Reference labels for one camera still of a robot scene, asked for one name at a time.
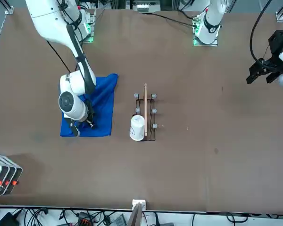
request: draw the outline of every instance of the brown table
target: brown table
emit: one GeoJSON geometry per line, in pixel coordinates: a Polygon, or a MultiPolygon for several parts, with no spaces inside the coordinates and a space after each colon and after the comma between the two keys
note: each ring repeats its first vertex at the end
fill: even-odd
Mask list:
{"type": "MultiPolygon", "coordinates": [[[[245,81],[257,16],[226,14],[214,48],[194,47],[190,28],[158,16],[105,10],[84,50],[97,76],[119,74],[112,135],[63,138],[58,81],[67,71],[16,8],[0,37],[0,154],[24,172],[0,203],[130,208],[146,199],[155,210],[283,213],[283,87],[245,81]],[[159,129],[155,142],[137,143],[129,125],[144,83],[158,96],[159,129]]],[[[281,28],[262,17],[258,57],[281,28]]],[[[71,52],[54,46],[74,69],[71,52]]]]}

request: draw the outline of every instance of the blue towel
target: blue towel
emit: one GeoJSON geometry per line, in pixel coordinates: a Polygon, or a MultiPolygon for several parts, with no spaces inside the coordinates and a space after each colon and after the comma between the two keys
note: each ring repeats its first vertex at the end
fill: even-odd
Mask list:
{"type": "MultiPolygon", "coordinates": [[[[95,91],[91,95],[81,95],[79,98],[84,101],[91,100],[95,111],[93,121],[94,128],[84,122],[79,126],[80,137],[104,137],[110,136],[112,130],[112,115],[114,102],[114,88],[117,84],[117,74],[111,74],[106,78],[96,78],[95,91]]],[[[73,137],[67,122],[62,117],[61,133],[62,137],[73,137]]]]}

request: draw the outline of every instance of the wire rack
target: wire rack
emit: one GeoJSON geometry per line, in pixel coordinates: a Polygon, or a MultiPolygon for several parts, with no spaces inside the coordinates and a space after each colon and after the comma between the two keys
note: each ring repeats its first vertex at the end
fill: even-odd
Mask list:
{"type": "MultiPolygon", "coordinates": [[[[141,115],[141,103],[145,101],[144,98],[140,98],[139,94],[135,93],[134,97],[136,98],[135,100],[135,114],[134,115],[141,115]]],[[[146,136],[143,141],[155,141],[156,140],[156,128],[157,124],[155,123],[155,114],[156,114],[156,109],[155,109],[155,98],[156,94],[151,94],[150,98],[147,98],[147,101],[150,103],[150,135],[146,136]]]]}

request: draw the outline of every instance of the paper cup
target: paper cup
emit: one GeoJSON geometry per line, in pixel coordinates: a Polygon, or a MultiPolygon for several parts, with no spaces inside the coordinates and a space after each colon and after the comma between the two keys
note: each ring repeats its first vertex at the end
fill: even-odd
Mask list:
{"type": "Polygon", "coordinates": [[[132,140],[141,141],[145,133],[145,119],[141,115],[135,115],[131,119],[130,137],[132,140]]]}

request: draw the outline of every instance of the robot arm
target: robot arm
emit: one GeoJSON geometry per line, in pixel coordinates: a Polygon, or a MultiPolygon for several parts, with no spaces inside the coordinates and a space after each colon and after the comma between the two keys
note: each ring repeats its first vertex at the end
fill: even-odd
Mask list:
{"type": "Polygon", "coordinates": [[[204,44],[211,44],[215,41],[220,28],[220,22],[226,11],[224,0],[210,0],[208,10],[204,10],[201,17],[199,31],[196,37],[204,44]]]}
{"type": "Polygon", "coordinates": [[[91,94],[96,86],[95,75],[78,40],[88,35],[84,29],[86,13],[78,10],[75,0],[26,0],[26,4],[37,32],[48,41],[67,46],[78,63],[78,71],[60,78],[58,103],[70,129],[79,136],[75,122],[87,121],[93,126],[93,110],[90,103],[78,96],[91,94]]]}
{"type": "Polygon", "coordinates": [[[269,74],[266,77],[267,83],[278,79],[280,85],[283,85],[283,31],[275,31],[268,39],[272,57],[268,60],[260,58],[250,67],[250,75],[246,79],[251,84],[261,75],[269,74]]]}

